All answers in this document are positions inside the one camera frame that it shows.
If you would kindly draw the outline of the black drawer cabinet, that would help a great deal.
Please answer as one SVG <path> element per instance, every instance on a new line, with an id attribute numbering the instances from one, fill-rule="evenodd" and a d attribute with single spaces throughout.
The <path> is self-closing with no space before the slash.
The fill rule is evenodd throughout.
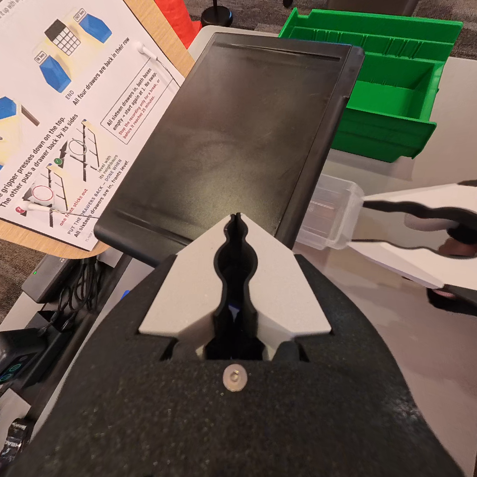
<path id="1" fill-rule="evenodd" d="M 361 47 L 215 33 L 94 227 L 156 267 L 241 212 L 292 249 Z"/>

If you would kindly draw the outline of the red plastic object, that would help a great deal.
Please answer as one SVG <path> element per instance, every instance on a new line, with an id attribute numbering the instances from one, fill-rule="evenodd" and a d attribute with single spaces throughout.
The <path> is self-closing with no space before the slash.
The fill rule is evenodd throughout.
<path id="1" fill-rule="evenodd" d="M 178 38 L 186 49 L 190 47 L 202 28 L 200 21 L 193 21 L 183 0 L 155 0 Z"/>

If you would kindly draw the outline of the green plastic bin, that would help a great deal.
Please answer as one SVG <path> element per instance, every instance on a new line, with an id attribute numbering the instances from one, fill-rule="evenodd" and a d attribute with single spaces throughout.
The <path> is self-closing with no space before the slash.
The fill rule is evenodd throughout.
<path id="1" fill-rule="evenodd" d="M 430 120 L 444 66 L 463 23 L 294 8 L 279 38 L 349 44 L 365 53 L 331 148 L 387 163 L 414 159 L 435 131 Z"/>

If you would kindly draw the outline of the white sheet clip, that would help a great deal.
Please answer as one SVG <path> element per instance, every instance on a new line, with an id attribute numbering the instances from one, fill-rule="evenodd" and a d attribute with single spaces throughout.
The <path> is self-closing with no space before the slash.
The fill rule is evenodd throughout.
<path id="1" fill-rule="evenodd" d="M 144 44 L 142 44 L 142 43 L 136 41 L 136 42 L 134 43 L 134 46 L 135 46 L 136 50 L 137 50 L 140 54 L 142 54 L 142 55 L 148 57 L 148 58 L 151 59 L 152 61 L 155 61 L 155 62 L 158 62 L 158 61 L 159 61 L 159 60 L 158 60 L 158 57 L 157 57 L 152 51 L 150 51 L 148 48 L 146 48 L 146 46 L 145 46 Z"/>
<path id="2" fill-rule="evenodd" d="M 26 200 L 19 203 L 18 206 L 15 208 L 15 211 L 17 211 L 20 214 L 25 214 L 28 211 L 39 211 L 39 212 L 51 213 L 52 209 L 51 209 L 51 206 L 45 206 L 45 205 L 37 204 L 37 203 Z"/>

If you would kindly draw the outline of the black device with screen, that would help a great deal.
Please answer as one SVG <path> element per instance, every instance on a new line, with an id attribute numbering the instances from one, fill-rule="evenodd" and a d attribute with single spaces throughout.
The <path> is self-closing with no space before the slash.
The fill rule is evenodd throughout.
<path id="1" fill-rule="evenodd" d="M 38 328 L 24 328 L 0 332 L 0 384 L 16 378 L 38 355 L 46 344 Z"/>

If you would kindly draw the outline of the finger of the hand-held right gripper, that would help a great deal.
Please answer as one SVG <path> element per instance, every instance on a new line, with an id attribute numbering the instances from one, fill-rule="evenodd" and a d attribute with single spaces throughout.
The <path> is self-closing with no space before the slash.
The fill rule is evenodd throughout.
<path id="1" fill-rule="evenodd" d="M 412 230 L 477 229 L 477 182 L 462 181 L 427 188 L 366 196 L 363 207 L 385 213 L 404 213 Z"/>
<path id="2" fill-rule="evenodd" d="M 366 259 L 430 289 L 477 289 L 477 259 L 444 256 L 426 247 L 399 247 L 386 241 L 353 240 L 350 248 Z"/>

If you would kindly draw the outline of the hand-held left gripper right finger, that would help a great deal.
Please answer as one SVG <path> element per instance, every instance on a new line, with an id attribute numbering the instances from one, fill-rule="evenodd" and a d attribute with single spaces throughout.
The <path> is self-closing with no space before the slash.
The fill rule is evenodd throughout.
<path id="1" fill-rule="evenodd" d="M 331 332 L 295 254 L 245 214 L 238 215 L 241 306 L 238 358 L 262 361 L 284 342 Z"/>

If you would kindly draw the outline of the small black packet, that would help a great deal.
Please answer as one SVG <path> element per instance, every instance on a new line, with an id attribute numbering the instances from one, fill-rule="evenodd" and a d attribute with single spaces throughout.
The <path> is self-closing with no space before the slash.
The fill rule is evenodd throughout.
<path id="1" fill-rule="evenodd" d="M 0 453 L 1 468 L 10 465 L 27 443 L 31 422 L 25 418 L 15 419 L 9 426 L 7 436 Z"/>

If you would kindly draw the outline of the printed instruction sheet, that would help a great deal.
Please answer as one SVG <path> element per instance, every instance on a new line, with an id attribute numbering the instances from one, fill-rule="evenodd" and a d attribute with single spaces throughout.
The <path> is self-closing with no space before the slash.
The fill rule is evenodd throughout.
<path id="1" fill-rule="evenodd" d="M 1 1 L 1 220 L 92 251 L 183 82 L 120 1 Z"/>

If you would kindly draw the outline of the black power adapter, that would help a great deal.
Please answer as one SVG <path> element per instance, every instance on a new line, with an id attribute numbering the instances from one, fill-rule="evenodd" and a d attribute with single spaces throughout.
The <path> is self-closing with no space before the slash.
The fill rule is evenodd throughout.
<path id="1" fill-rule="evenodd" d="M 21 285 L 21 290 L 35 303 L 48 303 L 58 296 L 65 281 L 79 263 L 78 259 L 45 255 Z"/>

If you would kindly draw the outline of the clear plastic drawer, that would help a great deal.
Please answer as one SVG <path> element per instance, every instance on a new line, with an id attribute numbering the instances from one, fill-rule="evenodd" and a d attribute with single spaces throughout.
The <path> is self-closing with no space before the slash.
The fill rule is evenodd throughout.
<path id="1" fill-rule="evenodd" d="M 352 240 L 364 198 L 352 181 L 321 175 L 296 242 L 317 250 L 344 249 Z"/>

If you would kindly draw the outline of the black round stand base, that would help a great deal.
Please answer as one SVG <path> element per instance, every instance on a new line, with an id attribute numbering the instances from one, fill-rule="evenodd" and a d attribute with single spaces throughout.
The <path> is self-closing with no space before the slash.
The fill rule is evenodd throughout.
<path id="1" fill-rule="evenodd" d="M 230 27 L 233 22 L 232 11 L 222 5 L 218 5 L 217 0 L 212 1 L 211 7 L 205 9 L 200 18 L 202 27 L 206 26 L 221 26 Z"/>

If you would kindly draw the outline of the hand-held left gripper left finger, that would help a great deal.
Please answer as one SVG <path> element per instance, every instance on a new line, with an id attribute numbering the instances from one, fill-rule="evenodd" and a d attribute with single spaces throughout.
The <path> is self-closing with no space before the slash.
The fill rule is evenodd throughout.
<path id="1" fill-rule="evenodd" d="M 174 256 L 139 333 L 175 338 L 195 351 L 213 339 L 231 338 L 233 318 L 227 307 L 227 285 L 217 256 L 230 243 L 236 218 L 231 214 Z"/>

